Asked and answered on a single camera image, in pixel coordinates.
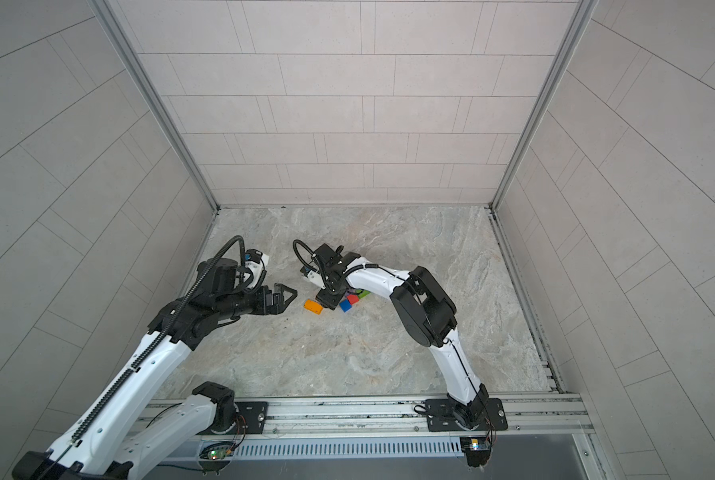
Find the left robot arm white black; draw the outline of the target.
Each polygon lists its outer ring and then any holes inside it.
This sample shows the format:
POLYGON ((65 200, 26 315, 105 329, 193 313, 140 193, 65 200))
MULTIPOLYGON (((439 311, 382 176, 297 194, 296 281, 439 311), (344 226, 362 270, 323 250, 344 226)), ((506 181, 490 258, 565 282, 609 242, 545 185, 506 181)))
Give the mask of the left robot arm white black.
POLYGON ((212 332, 247 315, 284 313, 297 298, 265 284, 268 258, 242 236, 200 263, 195 284, 148 326, 127 365, 81 416, 43 452, 27 452, 15 479, 142 479, 199 433, 245 436, 248 424, 230 388, 207 381, 136 435, 132 427, 168 377, 212 332))

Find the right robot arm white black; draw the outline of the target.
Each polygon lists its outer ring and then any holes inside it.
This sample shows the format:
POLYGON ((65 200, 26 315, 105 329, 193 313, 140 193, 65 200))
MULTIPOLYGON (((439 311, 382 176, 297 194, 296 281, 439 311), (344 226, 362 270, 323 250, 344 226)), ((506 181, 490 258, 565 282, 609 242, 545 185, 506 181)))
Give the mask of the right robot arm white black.
POLYGON ((457 332, 457 307, 429 270, 411 271, 381 266, 343 247, 323 244, 317 249, 293 241, 295 256, 307 280, 319 286, 316 301, 337 309, 352 292, 367 291, 391 301, 411 339, 429 349, 445 379, 451 415, 465 430, 493 425, 487 413, 489 392, 479 380, 457 332))

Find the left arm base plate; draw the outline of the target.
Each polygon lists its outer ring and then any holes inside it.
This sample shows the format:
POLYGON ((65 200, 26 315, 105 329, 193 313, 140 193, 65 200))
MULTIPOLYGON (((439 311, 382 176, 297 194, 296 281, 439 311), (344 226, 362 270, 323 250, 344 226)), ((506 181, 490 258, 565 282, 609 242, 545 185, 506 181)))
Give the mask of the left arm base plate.
POLYGON ((235 402, 230 410, 233 416, 230 420, 215 421, 200 435, 242 435, 262 434, 268 415, 269 403, 263 401, 235 402))

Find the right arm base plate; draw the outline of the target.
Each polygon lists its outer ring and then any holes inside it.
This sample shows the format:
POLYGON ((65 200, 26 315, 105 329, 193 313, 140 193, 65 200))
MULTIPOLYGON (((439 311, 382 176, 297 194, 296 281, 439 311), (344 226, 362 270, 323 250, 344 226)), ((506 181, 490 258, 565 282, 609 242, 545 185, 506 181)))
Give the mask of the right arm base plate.
MULTIPOLYGON (((419 407, 423 408, 423 417, 427 420, 429 432, 465 432, 453 415, 453 400, 449 398, 426 399, 419 407)), ((485 419, 493 431, 509 429, 507 414, 499 398, 489 398, 485 404, 485 419)))

